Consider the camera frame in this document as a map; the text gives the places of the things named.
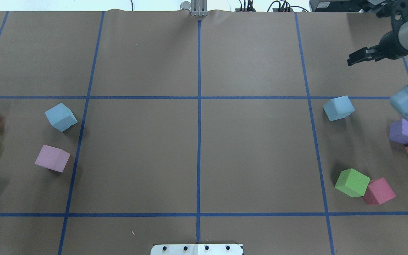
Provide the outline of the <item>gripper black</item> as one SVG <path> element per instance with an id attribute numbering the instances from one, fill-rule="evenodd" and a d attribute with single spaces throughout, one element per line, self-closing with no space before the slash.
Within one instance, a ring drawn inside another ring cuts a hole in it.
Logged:
<path id="1" fill-rule="evenodd" d="M 369 60 L 390 59 L 397 60 L 408 55 L 408 50 L 401 45 L 398 34 L 390 31 L 385 34 L 378 45 L 371 48 L 361 48 L 351 54 L 347 59 L 347 65 L 365 62 Z"/>

